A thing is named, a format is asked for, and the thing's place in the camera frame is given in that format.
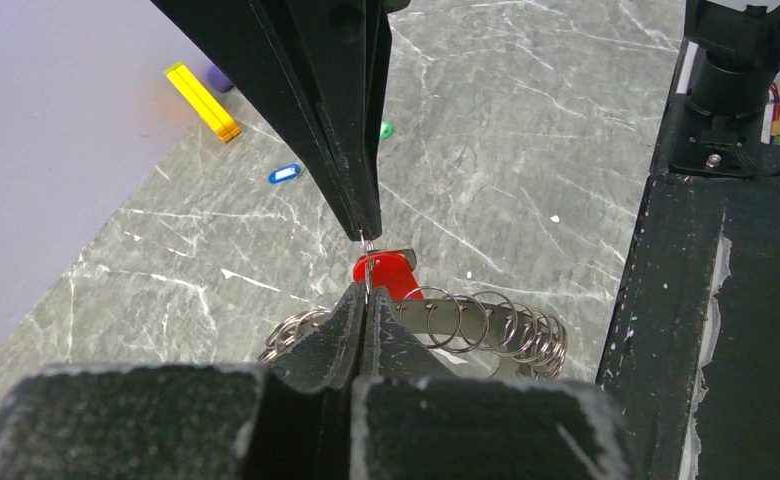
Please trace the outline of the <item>metal disc with keyrings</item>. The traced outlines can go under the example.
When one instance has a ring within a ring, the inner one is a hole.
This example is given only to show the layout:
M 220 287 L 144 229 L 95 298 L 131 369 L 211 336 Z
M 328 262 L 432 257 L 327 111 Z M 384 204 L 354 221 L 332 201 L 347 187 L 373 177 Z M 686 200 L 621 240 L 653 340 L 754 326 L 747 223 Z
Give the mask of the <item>metal disc with keyrings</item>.
M 368 262 L 365 281 L 377 287 L 371 273 Z M 562 373 L 568 336 L 557 316 L 497 291 L 419 285 L 421 300 L 390 297 L 391 304 L 399 323 L 437 359 L 467 371 L 486 367 L 491 377 L 555 380 Z

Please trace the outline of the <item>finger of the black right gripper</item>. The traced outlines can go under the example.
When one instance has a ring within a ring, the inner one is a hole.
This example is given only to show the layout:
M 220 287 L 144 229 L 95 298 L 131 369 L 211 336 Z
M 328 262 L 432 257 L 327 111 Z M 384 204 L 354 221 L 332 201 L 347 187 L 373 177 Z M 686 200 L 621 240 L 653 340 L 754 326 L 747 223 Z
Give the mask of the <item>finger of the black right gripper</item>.
M 345 234 L 382 234 L 377 147 L 392 36 L 382 1 L 290 1 L 301 103 L 319 157 L 308 169 Z
M 234 84 L 308 168 L 319 157 L 301 103 L 290 1 L 158 1 L 156 7 Z

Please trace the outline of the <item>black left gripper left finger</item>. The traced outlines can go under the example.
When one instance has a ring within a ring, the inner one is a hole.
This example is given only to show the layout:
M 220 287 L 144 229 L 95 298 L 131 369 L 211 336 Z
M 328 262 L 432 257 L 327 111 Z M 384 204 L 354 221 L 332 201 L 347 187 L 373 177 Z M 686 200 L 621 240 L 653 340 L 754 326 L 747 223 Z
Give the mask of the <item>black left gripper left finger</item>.
M 366 316 L 352 284 L 263 364 L 56 364 L 0 405 L 0 479 L 346 479 Z

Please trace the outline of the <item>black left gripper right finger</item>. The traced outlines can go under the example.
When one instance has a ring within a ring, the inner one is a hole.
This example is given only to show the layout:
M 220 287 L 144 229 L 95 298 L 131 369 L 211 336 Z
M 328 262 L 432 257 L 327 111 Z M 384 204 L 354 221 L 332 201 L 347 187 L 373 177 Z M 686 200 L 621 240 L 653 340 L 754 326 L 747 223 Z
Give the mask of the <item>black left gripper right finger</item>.
M 437 359 L 388 293 L 350 290 L 360 371 L 351 391 L 354 479 L 635 479 L 618 407 L 579 381 L 491 377 Z

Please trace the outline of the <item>red tag key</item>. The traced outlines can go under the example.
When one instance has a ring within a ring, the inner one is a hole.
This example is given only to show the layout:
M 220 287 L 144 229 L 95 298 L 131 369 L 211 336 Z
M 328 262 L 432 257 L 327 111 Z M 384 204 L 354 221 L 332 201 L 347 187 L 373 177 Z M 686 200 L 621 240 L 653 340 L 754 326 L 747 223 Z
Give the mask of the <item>red tag key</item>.
M 372 285 L 384 287 L 395 302 L 423 298 L 414 275 L 417 257 L 413 248 L 373 250 L 368 255 L 362 255 L 352 271 L 355 282 L 366 280 L 368 262 L 372 266 Z

